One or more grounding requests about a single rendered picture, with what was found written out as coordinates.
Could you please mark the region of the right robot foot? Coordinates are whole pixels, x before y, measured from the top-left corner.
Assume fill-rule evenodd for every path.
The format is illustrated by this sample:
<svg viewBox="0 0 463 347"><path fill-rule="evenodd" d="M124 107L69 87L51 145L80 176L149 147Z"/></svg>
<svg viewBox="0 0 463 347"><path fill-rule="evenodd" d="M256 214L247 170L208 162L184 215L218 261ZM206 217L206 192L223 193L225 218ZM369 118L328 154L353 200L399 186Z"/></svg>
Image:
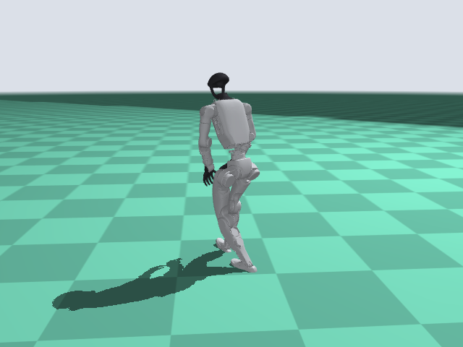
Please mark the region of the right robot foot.
<svg viewBox="0 0 463 347"><path fill-rule="evenodd" d="M231 249L229 249L229 246L227 247L227 249L224 249L224 240L222 238L217 238L216 244L217 244L217 247L223 250L224 252L231 252Z"/></svg>

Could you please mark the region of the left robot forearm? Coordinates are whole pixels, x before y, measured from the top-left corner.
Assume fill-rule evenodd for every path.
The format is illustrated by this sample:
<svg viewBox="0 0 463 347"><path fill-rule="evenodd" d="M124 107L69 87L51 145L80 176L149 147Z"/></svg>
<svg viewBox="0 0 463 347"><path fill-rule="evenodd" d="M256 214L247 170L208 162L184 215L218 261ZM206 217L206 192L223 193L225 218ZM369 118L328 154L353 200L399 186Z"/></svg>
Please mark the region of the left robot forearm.
<svg viewBox="0 0 463 347"><path fill-rule="evenodd" d="M211 172L214 169L213 159L211 156L211 149L199 146L199 151L200 151L200 154L202 155L204 166L208 168L208 172Z"/></svg>

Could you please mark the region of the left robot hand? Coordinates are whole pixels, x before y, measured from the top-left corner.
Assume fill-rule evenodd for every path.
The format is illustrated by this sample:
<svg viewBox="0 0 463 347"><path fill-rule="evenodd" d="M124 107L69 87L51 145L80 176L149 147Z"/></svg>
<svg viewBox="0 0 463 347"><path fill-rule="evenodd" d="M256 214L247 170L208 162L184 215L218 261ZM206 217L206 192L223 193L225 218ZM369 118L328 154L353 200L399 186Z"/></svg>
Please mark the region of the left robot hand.
<svg viewBox="0 0 463 347"><path fill-rule="evenodd" d="M210 183L213 184L213 182L211 181L211 178L213 179L213 172L215 173L216 171L213 169L211 172L208 172L208 168L205 166L205 172L203 174L203 182L204 182L204 184L206 186L207 186L207 184L206 184L205 180L207 181L208 185L210 185ZM208 179L209 179L210 183L209 183Z"/></svg>

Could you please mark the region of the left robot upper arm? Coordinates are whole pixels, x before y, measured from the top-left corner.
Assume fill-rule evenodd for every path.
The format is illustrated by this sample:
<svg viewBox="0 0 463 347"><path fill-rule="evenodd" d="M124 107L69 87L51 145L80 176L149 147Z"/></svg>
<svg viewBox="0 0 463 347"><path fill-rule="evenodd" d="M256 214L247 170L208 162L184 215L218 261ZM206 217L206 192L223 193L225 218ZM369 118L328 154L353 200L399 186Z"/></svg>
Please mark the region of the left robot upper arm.
<svg viewBox="0 0 463 347"><path fill-rule="evenodd" d="M209 148L212 145L212 139L208 136L211 128L211 118L215 115L216 104L203 106L200 109L200 127L199 127L199 146Z"/></svg>

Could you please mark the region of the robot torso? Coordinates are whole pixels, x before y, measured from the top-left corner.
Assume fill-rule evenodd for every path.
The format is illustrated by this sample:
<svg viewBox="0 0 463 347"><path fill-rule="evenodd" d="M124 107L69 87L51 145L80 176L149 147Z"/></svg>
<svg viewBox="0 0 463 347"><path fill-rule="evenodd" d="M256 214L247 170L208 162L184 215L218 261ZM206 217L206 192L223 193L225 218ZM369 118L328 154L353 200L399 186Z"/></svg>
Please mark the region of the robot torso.
<svg viewBox="0 0 463 347"><path fill-rule="evenodd" d="M214 99L212 104L216 104L216 112L211 121L218 140L225 150L234 148L229 151L231 160L227 161L227 168L231 166L236 169L235 180L245 179L252 175L252 161L240 149L249 142L250 135L245 108L240 100L234 98L218 101Z"/></svg>

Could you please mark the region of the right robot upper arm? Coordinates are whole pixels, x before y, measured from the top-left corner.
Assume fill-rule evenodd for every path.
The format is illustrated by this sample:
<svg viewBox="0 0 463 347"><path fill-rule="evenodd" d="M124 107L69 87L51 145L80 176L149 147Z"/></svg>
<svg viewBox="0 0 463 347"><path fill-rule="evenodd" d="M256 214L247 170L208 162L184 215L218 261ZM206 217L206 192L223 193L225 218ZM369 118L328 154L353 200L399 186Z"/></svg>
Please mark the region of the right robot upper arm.
<svg viewBox="0 0 463 347"><path fill-rule="evenodd" d="M250 129L249 142L252 142L256 137L255 126L252 120L252 107L248 103L242 103L245 108L245 113L247 117L248 126Z"/></svg>

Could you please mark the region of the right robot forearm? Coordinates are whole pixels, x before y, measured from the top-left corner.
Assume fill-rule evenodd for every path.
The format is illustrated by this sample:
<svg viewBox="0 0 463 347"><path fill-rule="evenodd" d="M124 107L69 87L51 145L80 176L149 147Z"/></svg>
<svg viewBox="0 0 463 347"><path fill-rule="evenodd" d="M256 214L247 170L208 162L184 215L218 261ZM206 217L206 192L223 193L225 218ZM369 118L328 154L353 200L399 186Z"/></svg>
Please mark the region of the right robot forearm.
<svg viewBox="0 0 463 347"><path fill-rule="evenodd" d="M248 142L246 145L243 145L240 147L240 149L242 150L242 152L244 151L245 154L247 153L248 149L251 147L251 142Z"/></svg>

